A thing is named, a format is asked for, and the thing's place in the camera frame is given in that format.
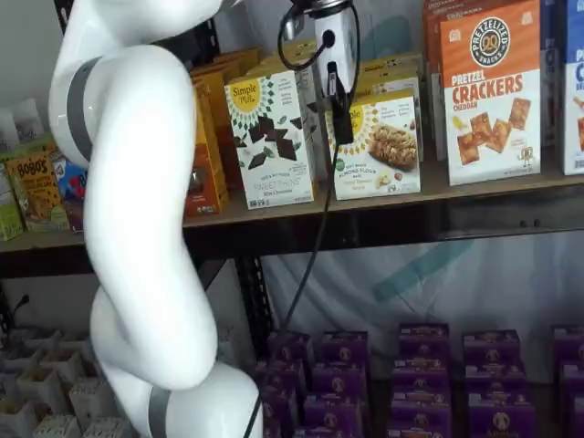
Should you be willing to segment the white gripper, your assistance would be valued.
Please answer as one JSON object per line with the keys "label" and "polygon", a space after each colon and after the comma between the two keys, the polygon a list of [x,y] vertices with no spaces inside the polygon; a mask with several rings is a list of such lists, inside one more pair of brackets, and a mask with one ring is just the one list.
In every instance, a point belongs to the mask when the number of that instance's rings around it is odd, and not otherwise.
{"label": "white gripper", "polygon": [[310,9],[318,48],[317,69],[323,98],[332,112],[337,144],[353,142],[350,106],[359,71],[360,21],[356,9]]}

